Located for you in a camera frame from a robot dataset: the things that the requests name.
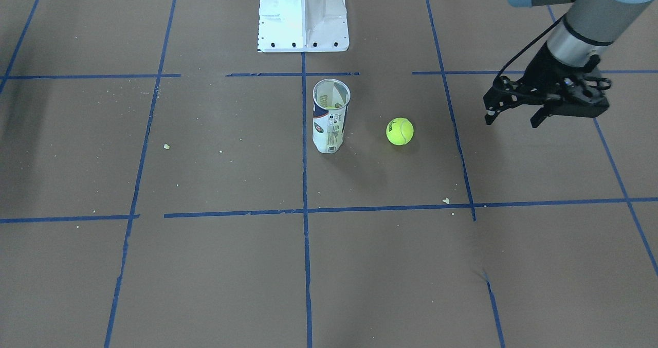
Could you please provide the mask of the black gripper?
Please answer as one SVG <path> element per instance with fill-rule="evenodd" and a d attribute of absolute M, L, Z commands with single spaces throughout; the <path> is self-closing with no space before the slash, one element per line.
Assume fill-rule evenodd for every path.
<path fill-rule="evenodd" d="M 499 114 L 517 105 L 543 105 L 529 119 L 532 128 L 538 128 L 551 115 L 546 106 L 557 107 L 561 102 L 560 81 L 575 74 L 592 74 L 598 64 L 599 54 L 595 50 L 586 53 L 583 66 L 572 67 L 557 60 L 547 44 L 541 46 L 519 80 L 496 76 L 493 94 L 483 97 L 486 125 L 492 125 Z"/>

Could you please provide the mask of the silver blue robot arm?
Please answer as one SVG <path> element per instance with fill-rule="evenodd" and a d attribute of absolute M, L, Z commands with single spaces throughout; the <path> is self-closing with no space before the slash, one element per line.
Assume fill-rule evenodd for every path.
<path fill-rule="evenodd" d="M 552 116 L 597 118 L 610 107 L 611 81 L 598 65 L 604 52 L 655 0 L 507 0 L 514 7 L 570 4 L 541 35 L 547 41 L 512 80 L 500 70 L 483 97 L 491 125 L 504 111 L 537 106 L 531 126 Z"/>

